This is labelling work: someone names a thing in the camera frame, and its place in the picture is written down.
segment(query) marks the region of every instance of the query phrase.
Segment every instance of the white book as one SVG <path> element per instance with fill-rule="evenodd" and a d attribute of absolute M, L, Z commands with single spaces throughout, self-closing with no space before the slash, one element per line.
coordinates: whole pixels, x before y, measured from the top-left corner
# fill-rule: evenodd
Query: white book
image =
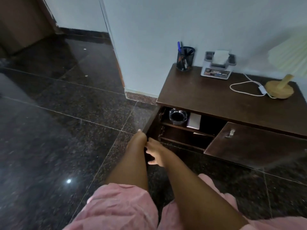
<path fill-rule="evenodd" d="M 187 127 L 199 130 L 201 125 L 201 115 L 191 113 Z"/>

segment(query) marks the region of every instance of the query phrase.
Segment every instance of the ashtray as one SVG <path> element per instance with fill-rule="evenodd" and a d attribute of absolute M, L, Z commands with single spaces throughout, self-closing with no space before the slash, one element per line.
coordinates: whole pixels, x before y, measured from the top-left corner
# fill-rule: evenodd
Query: ashtray
<path fill-rule="evenodd" d="M 181 125 L 188 119 L 188 114 L 186 111 L 171 109 L 169 111 L 169 119 L 174 125 Z"/>

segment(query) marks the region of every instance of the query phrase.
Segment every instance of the cabinet door handle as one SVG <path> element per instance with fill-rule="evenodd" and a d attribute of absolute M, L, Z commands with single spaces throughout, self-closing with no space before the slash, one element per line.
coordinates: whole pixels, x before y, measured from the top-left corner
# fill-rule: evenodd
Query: cabinet door handle
<path fill-rule="evenodd" d="M 229 132 L 229 135 L 227 135 L 226 137 L 227 138 L 232 138 L 233 134 L 235 133 L 235 131 L 236 131 L 235 129 L 231 129 L 230 132 Z"/>

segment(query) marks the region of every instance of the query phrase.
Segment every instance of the lampshade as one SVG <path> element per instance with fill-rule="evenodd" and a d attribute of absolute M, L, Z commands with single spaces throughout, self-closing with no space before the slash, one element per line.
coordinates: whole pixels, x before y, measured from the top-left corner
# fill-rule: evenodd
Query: lampshade
<path fill-rule="evenodd" d="M 272 48 L 269 62 L 282 72 L 307 76 L 307 35 L 291 37 Z"/>

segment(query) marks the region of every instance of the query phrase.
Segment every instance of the wooden lamp base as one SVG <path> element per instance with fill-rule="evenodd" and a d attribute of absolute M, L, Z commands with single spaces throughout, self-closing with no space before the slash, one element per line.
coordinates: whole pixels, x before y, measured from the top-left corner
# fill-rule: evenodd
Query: wooden lamp base
<path fill-rule="evenodd" d="M 281 99 L 288 98 L 294 93 L 293 88 L 288 85 L 288 82 L 293 77 L 293 75 L 287 74 L 281 81 L 268 81 L 265 89 L 273 97 Z"/>

